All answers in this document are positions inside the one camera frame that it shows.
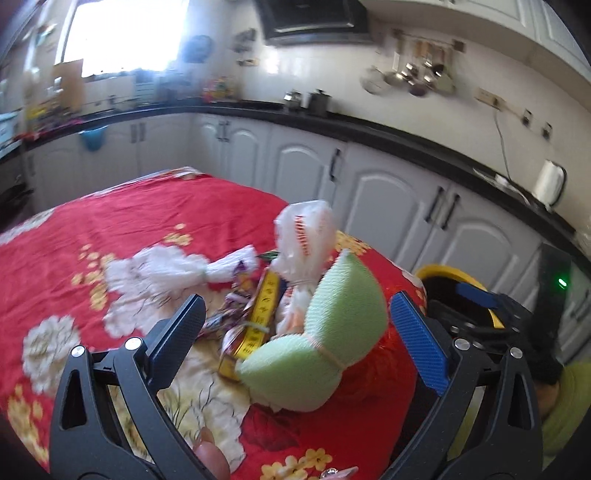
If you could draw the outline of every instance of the blue gripper pad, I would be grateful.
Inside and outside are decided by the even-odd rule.
[[[441,397],[447,386],[447,357],[425,325],[423,315],[404,292],[390,301],[392,322],[423,382]]]
[[[203,327],[205,315],[205,301],[191,295],[166,326],[156,324],[161,330],[146,351],[146,383],[152,392],[170,386]]]
[[[498,302],[494,293],[481,290],[469,283],[460,282],[457,284],[456,293],[486,309],[495,310],[498,307]]]

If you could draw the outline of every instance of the yellow rim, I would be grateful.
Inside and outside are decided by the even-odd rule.
[[[477,279],[471,277],[470,275],[463,272],[462,270],[459,270],[458,268],[448,267],[447,265],[425,265],[418,269],[418,271],[415,273],[415,276],[417,276],[421,280],[426,280],[432,277],[451,278],[455,281],[465,281],[470,285],[474,285],[476,288],[488,291],[486,287]],[[495,328],[504,328],[502,322],[498,319],[494,312],[489,310],[489,313],[491,314],[492,323],[495,326]]]

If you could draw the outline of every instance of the wall socket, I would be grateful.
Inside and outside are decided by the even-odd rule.
[[[479,88],[476,91],[475,98],[476,100],[490,105],[491,107],[496,108],[497,110],[503,111],[506,108],[506,102],[504,99],[482,88]]]

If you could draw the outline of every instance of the green sponge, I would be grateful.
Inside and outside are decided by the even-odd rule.
[[[379,284],[344,250],[312,298],[304,334],[264,344],[236,371],[247,387],[273,405],[316,410],[337,389],[342,371],[363,359],[387,326]]]

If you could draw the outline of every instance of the white plastic bag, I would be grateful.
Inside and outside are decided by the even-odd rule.
[[[275,315],[277,335],[304,331],[304,318],[335,248],[333,212],[322,200],[287,206],[275,219],[279,256],[271,269],[289,282]]]

